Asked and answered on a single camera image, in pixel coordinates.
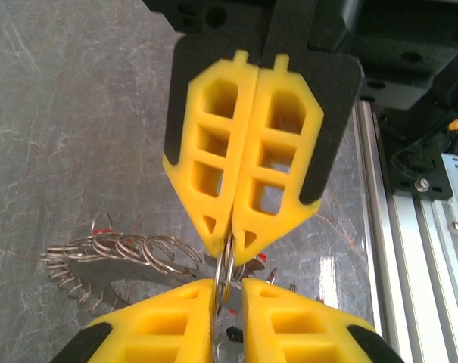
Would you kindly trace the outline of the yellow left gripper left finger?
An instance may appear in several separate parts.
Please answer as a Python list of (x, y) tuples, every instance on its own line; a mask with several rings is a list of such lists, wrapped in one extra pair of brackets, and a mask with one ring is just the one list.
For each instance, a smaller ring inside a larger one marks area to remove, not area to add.
[(212, 362), (213, 282), (201, 279), (102, 315), (53, 362)]

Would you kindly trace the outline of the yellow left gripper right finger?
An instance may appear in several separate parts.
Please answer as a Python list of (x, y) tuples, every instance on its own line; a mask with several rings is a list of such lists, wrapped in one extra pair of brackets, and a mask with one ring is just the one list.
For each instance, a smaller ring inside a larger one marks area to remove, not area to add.
[(255, 278), (242, 281), (246, 362), (401, 362), (362, 318)]

